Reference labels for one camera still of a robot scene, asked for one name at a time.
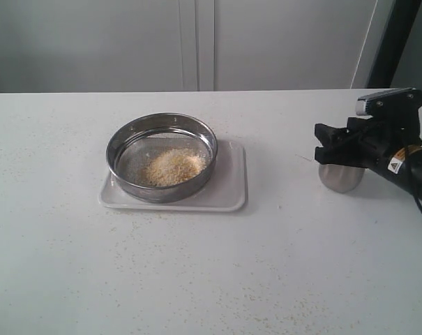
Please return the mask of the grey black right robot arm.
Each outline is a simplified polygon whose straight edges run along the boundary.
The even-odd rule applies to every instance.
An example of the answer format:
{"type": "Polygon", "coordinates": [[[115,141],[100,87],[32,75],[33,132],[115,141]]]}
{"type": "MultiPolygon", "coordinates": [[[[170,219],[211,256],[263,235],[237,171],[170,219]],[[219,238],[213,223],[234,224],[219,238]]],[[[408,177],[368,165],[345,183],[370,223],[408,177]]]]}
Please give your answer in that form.
{"type": "Polygon", "coordinates": [[[357,99],[347,127],[361,164],[422,201],[422,91],[391,89],[357,99]]]}

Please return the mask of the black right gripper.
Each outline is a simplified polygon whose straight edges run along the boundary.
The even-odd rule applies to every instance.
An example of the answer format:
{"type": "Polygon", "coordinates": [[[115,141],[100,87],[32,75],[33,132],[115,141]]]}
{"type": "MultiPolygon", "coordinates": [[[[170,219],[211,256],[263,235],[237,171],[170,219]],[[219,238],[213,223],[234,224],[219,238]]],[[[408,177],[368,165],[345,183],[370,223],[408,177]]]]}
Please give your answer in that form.
{"type": "Polygon", "coordinates": [[[422,147],[419,109],[422,91],[413,89],[413,97],[384,107],[370,119],[350,117],[346,128],[315,124],[320,142],[314,158],[322,164],[356,168],[387,169],[393,158],[404,162],[422,147]]]}

